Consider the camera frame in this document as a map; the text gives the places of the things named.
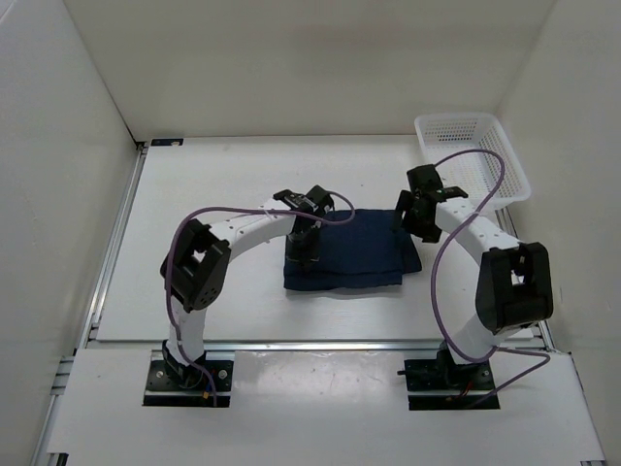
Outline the dark blue denim trousers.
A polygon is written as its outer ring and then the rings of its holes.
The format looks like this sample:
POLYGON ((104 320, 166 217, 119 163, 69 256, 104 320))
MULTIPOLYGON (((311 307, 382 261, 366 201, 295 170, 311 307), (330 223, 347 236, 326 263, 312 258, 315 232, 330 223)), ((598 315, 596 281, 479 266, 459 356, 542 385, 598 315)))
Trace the dark blue denim trousers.
POLYGON ((312 292, 400 285, 422 271, 411 236, 394 230, 390 210, 358 209, 342 226, 321 228, 318 261, 305 269, 290 260, 283 267, 283 287, 312 292))

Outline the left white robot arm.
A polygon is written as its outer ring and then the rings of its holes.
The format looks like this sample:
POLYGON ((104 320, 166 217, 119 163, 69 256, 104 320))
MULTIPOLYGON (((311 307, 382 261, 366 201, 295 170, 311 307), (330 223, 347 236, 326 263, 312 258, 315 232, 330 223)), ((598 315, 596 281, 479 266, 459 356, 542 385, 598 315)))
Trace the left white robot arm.
POLYGON ((272 239, 285 239, 285 259, 307 269, 318 261, 320 229, 334 210, 332 193, 319 185, 308 193, 277 192, 256 210, 225 208, 219 223, 190 214, 174 234, 160 274, 170 322, 163 358, 169 377, 183 389, 209 380, 203 331, 206 309, 220 295, 229 264, 272 239))

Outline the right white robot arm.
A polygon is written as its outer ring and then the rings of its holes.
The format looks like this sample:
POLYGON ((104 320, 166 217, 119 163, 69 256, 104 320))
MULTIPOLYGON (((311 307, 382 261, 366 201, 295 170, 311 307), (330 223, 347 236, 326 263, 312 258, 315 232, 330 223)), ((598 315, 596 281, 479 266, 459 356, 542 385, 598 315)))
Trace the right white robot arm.
POLYGON ((432 310, 443 336, 434 372, 441 384, 456 388, 506 338, 552 316, 549 254, 543 244, 523 243, 500 229, 462 188, 444 186, 434 165, 415 167, 407 178, 409 189, 399 195, 393 225, 440 247, 430 278, 432 310), (444 325, 438 302, 441 258, 452 242, 478 267, 474 315, 454 333, 444 325))

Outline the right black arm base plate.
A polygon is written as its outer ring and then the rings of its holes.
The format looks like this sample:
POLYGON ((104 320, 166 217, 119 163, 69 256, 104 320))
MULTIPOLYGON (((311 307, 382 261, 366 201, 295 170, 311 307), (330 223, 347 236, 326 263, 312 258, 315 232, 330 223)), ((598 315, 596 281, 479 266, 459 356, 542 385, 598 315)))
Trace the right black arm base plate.
POLYGON ((467 364, 448 367, 436 359, 407 359, 397 375, 406 382, 413 412, 493 411, 500 409, 491 366, 467 364))

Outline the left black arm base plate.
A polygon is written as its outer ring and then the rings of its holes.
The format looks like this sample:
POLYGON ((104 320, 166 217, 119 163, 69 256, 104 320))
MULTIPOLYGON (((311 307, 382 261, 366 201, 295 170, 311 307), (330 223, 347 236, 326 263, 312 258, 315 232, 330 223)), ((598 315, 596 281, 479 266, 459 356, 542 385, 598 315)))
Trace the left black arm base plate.
POLYGON ((143 405, 146 407, 229 408, 233 384, 232 359, 207 359, 205 368, 211 374, 216 397, 206 376, 190 369, 190 378, 183 382, 162 358, 149 363, 143 405))

